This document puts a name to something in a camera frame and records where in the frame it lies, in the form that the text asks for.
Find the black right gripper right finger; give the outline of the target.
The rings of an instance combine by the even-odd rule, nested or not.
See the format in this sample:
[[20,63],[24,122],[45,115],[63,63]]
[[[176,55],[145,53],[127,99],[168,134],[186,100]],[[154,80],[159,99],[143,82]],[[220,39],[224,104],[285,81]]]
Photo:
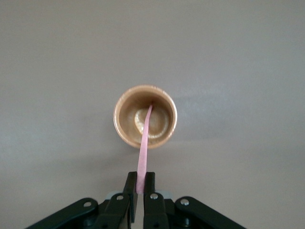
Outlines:
[[155,189],[155,173],[147,172],[144,185],[144,229],[243,229],[244,226],[197,199],[176,201]]

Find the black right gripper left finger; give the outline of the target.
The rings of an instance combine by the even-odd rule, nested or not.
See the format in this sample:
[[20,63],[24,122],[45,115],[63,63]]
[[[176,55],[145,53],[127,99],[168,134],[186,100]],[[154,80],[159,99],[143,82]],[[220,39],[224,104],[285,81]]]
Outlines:
[[122,192],[99,204],[83,198],[29,226],[30,229],[129,229],[136,210],[137,173],[129,172]]

